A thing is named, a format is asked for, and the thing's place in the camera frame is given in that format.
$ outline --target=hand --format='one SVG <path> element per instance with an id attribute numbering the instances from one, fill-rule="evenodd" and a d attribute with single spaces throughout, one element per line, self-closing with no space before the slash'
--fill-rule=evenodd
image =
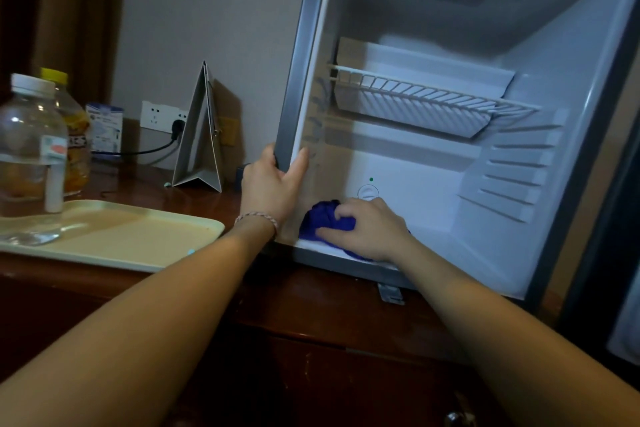
<path id="1" fill-rule="evenodd" d="M 347 199 L 335 209 L 337 220 L 345 216 L 356 219 L 353 231 L 320 228 L 316 235 L 368 259 L 386 262 L 394 262 L 397 250 L 412 239 L 404 219 L 391 211 L 380 197 L 371 201 Z"/>
<path id="2" fill-rule="evenodd" d="M 240 214 L 267 213 L 282 226 L 296 206 L 302 179 L 309 165 L 309 151 L 302 149 L 289 171 L 276 167 L 273 144 L 262 151 L 260 159 L 244 168 Z"/>

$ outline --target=blue cloth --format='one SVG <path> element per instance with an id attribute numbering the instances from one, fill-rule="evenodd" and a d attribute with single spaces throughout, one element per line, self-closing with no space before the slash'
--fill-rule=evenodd
<path id="1" fill-rule="evenodd" d="M 342 230 L 350 232 L 356 227 L 356 219 L 345 217 L 340 220 L 335 219 L 335 209 L 340 205 L 340 201 L 333 199 L 332 201 L 320 201 L 314 204 L 314 206 L 307 211 L 302 224 L 300 225 L 300 231 L 298 232 L 298 238 L 303 240 L 319 241 L 331 245 L 334 248 L 340 248 L 332 243 L 323 240 L 316 236 L 316 230 L 318 228 L 331 228 L 334 230 Z M 356 253 L 344 250 L 344 253 L 353 257 L 354 259 L 364 260 L 371 262 L 369 259 L 365 259 Z"/>

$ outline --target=bracelet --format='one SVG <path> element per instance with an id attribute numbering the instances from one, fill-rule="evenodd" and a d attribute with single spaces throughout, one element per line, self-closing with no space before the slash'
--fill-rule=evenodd
<path id="1" fill-rule="evenodd" d="M 263 213 L 261 211 L 250 211 L 249 213 L 241 214 L 236 218 L 236 221 L 234 222 L 234 226 L 236 226 L 240 220 L 242 220 L 243 218 L 246 218 L 247 216 L 262 216 L 263 218 L 266 218 L 267 220 L 271 221 L 271 223 L 273 224 L 273 227 L 276 229 L 276 235 L 278 234 L 278 230 L 280 229 L 280 227 L 278 226 L 278 221 L 276 221 L 276 219 L 270 214 Z"/>

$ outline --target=plastic tray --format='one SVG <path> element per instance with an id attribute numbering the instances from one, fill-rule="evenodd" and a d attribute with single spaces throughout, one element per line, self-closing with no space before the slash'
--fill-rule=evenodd
<path id="1" fill-rule="evenodd" d="M 46 245 L 0 244 L 0 252 L 157 272 L 215 241 L 220 221 L 126 204 L 65 203 L 62 236 Z"/>

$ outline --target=wall outlet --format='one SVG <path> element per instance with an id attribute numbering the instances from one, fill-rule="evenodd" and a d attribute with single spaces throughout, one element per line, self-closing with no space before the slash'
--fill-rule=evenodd
<path id="1" fill-rule="evenodd" d="M 220 124 L 220 143 L 229 147 L 236 145 L 240 121 L 237 118 L 218 117 Z"/>
<path id="2" fill-rule="evenodd" d="M 150 101 L 142 102 L 142 112 L 140 113 L 140 127 L 151 130 L 165 131 L 171 133 L 175 120 L 187 121 L 187 110 L 170 107 L 169 105 L 156 105 Z"/>

